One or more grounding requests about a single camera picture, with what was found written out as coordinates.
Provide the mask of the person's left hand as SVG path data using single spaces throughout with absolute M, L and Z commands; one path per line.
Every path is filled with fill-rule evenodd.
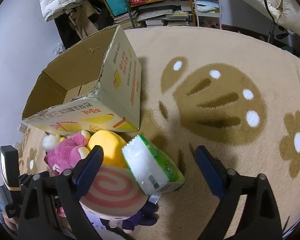
M 2 216 L 3 216 L 4 223 L 6 224 L 6 226 L 12 232 L 17 232 L 18 231 L 18 227 L 19 227 L 19 219 L 18 219 L 18 217 L 9 218 L 5 210 L 2 211 Z

